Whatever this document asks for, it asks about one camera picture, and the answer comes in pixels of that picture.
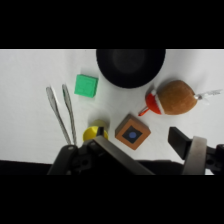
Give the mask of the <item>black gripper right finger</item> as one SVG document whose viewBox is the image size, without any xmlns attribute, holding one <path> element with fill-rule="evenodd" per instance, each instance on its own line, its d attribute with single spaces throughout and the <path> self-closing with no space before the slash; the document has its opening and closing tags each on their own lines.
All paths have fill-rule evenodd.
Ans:
<svg viewBox="0 0 224 224">
<path fill-rule="evenodd" d="M 207 140 L 194 136 L 188 138 L 178 128 L 170 127 L 168 143 L 184 161 L 183 175 L 204 175 L 207 154 Z"/>
</svg>

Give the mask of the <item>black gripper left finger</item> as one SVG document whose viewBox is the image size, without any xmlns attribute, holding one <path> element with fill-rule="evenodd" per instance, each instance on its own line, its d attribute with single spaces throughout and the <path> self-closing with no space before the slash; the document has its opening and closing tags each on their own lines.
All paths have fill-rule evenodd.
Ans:
<svg viewBox="0 0 224 224">
<path fill-rule="evenodd" d="M 103 127 L 87 128 L 83 133 L 83 146 L 92 174 L 153 175 L 152 171 L 110 142 Z"/>
</svg>

